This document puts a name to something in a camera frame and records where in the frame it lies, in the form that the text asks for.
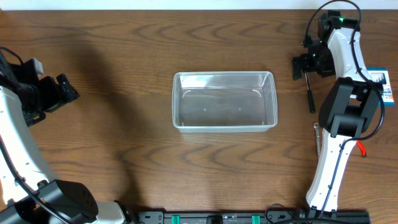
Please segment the small steel claw hammer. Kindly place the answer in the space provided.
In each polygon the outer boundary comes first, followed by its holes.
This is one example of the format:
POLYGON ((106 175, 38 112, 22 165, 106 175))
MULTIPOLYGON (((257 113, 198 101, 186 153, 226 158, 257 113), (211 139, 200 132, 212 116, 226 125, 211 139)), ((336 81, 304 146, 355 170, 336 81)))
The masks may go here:
POLYGON ((316 109, 315 109, 315 102, 313 100, 312 90, 310 88, 310 80, 308 77, 308 72, 305 72, 305 79, 306 79, 306 84, 307 84, 307 96, 308 96, 309 110, 310 110, 311 114, 314 114, 316 112, 316 109))

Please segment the clear plastic storage container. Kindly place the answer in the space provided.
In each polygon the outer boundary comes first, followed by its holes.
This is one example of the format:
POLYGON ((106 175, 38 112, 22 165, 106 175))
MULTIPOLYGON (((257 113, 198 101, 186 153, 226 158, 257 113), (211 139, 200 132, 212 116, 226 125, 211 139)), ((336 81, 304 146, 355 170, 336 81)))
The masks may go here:
POLYGON ((260 133, 278 123, 274 76, 268 71, 178 72, 172 122, 181 133, 260 133))

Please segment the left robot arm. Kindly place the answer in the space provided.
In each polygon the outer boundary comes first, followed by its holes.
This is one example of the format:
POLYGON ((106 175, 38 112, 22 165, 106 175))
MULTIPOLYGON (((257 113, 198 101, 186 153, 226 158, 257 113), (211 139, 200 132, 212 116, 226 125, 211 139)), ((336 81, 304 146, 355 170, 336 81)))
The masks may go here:
POLYGON ((60 180, 29 130, 78 92, 67 77, 43 75, 32 58, 1 58, 1 223, 137 223, 118 201, 97 202, 86 186, 60 180))

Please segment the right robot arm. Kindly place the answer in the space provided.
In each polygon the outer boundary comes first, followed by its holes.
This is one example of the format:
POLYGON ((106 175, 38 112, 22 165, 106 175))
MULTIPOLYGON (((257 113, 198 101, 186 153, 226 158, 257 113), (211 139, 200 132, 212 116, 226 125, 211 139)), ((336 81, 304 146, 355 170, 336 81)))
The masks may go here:
POLYGON ((318 19, 318 39, 306 34, 302 43, 307 53, 292 60, 293 79, 310 72, 335 76, 336 82, 318 112, 322 143, 314 180, 306 194, 311 209, 337 210, 338 192, 346 163, 357 141, 382 108, 383 87, 374 82, 365 66, 360 47, 360 20, 329 10, 318 19))

